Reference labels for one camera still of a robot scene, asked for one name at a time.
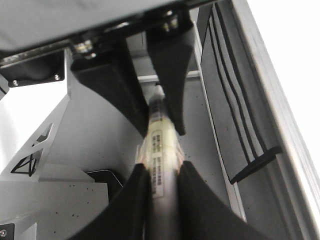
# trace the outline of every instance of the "white label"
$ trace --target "white label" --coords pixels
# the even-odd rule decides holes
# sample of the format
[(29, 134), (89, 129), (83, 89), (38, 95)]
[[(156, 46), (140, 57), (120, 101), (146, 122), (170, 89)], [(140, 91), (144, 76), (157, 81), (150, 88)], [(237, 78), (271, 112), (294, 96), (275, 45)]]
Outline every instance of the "white label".
[(164, 191), (164, 159), (162, 131), (154, 131), (152, 137), (152, 168), (151, 168), (151, 189), (152, 197), (163, 197)]

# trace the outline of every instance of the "bolt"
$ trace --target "bolt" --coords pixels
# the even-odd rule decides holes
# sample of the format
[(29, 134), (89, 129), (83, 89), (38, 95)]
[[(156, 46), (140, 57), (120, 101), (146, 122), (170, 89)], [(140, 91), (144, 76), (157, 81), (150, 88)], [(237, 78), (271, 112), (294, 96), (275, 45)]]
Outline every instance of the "bolt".
[(5, 229), (0, 230), (0, 237), (4, 238), (5, 236), (7, 236), (7, 230), (5, 230)]
[(79, 54), (86, 54), (89, 53), (94, 48), (93, 43), (91, 40), (86, 40), (84, 42), (80, 42), (74, 45), (74, 49)]
[(162, 27), (168, 33), (171, 30), (178, 28), (178, 26), (178, 17), (175, 15), (169, 22), (165, 22)]
[(115, 29), (120, 29), (120, 28), (123, 28), (126, 26), (129, 26), (129, 22), (127, 22), (127, 21), (118, 24), (117, 26), (115, 26)]
[(96, 54), (95, 52), (93, 52), (93, 53), (91, 53), (90, 55), (84, 56), (84, 58), (90, 60), (90, 59), (95, 58), (96, 56), (97, 56), (97, 54)]

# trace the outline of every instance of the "black component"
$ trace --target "black component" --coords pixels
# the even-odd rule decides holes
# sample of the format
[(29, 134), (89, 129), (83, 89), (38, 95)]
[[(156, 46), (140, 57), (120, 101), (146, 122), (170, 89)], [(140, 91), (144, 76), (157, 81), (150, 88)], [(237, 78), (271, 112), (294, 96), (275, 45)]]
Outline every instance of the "black component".
[(48, 55), (39, 56), (31, 60), (0, 68), (2, 74), (9, 82), (11, 88), (33, 84), (62, 81), (64, 76), (64, 51), (60, 50)]
[(1, 240), (15, 239), (15, 225), (13, 223), (0, 225), (0, 231), (5, 231), (5, 236), (0, 237)]
[[(28, 174), (31, 177), (36, 171), (36, 163), (37, 159), (34, 158), (33, 154), (26, 156), (25, 158), (21, 159), (18, 164), (12, 169), (12, 174)], [(27, 170), (18, 170), (24, 166), (28, 165)]]
[(69, 240), (142, 240), (149, 173), (136, 164), (123, 189), (89, 225)]
[(188, 9), (194, 9), (200, 6), (210, 5), (219, 0), (185, 0)]
[(177, 132), (184, 135), (184, 88), (195, 36), (189, 14), (178, 13), (177, 22), (177, 28), (147, 30), (146, 38), (149, 56), (165, 93), (169, 116)]
[(190, 161), (181, 166), (178, 194), (184, 240), (270, 240), (224, 205)]
[(113, 169), (103, 169), (87, 172), (96, 183), (107, 183), (109, 202), (114, 199), (117, 193), (122, 189), (125, 178)]
[(75, 60), (71, 70), (80, 83), (115, 106), (144, 137), (148, 127), (148, 105), (138, 82), (125, 40), (92, 59)]

